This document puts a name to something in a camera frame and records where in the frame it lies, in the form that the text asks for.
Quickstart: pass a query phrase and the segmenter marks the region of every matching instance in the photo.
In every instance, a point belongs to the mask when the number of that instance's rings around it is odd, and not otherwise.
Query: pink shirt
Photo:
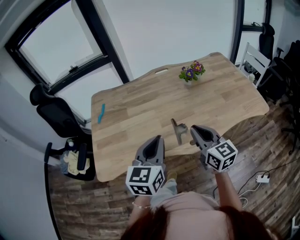
[[[181,193],[164,200],[170,212],[166,240],[228,240],[226,214],[214,210],[217,202],[208,195]]]

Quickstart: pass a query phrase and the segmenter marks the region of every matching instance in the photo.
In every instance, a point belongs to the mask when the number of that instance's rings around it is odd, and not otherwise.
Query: white chair
[[[261,77],[258,79],[257,83],[255,85],[253,84],[257,88],[269,66],[270,59],[267,59],[261,52],[247,43],[242,61],[240,62],[240,71],[244,60],[251,64],[261,74]]]

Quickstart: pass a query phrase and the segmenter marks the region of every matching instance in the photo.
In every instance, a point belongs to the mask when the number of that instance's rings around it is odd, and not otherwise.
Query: hair
[[[274,237],[257,216],[250,212],[238,211],[233,207],[220,207],[229,220],[230,240],[274,240]],[[121,240],[165,240],[169,222],[169,213],[164,207],[155,212],[149,211],[138,219],[122,235]]]

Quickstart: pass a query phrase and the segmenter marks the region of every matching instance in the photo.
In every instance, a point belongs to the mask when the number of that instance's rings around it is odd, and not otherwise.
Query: wooden table
[[[189,62],[154,69],[92,97],[93,151],[99,181],[113,180],[126,172],[137,149],[156,135],[165,140],[166,157],[198,152],[190,145],[189,131],[178,145],[171,118],[188,128],[206,125],[223,135],[242,120],[268,112],[253,84],[222,54],[211,53],[199,62],[206,72],[191,87],[178,77]],[[98,124],[103,103],[105,113]]]

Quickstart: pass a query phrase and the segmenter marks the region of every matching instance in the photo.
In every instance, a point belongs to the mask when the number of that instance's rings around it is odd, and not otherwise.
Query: window frame
[[[265,9],[265,23],[270,23],[271,18],[271,9],[272,9],[272,0],[266,1],[266,9]],[[240,47],[240,39],[242,36],[242,32],[262,32],[262,26],[249,25],[244,24],[244,13],[245,13],[245,0],[237,1],[237,19],[235,24],[234,38],[232,44],[232,50],[230,55],[230,61],[235,64],[236,58],[238,56],[239,47]]]
[[[26,41],[26,39],[43,21],[45,21],[51,14],[69,1],[71,0],[46,0],[40,6],[38,6],[24,20],[9,41],[5,44],[5,49],[8,51],[10,56],[34,84],[42,83],[48,90],[48,93],[51,95],[56,94],[79,78],[110,62],[114,65],[123,84],[128,83],[129,78],[119,60],[109,36],[107,35],[107,32],[92,0],[75,1],[103,55],[91,59],[82,66],[74,67],[73,69],[69,70],[68,75],[51,85],[48,85],[48,81],[43,79],[43,77],[26,60],[25,56],[23,56],[20,51],[20,47]]]

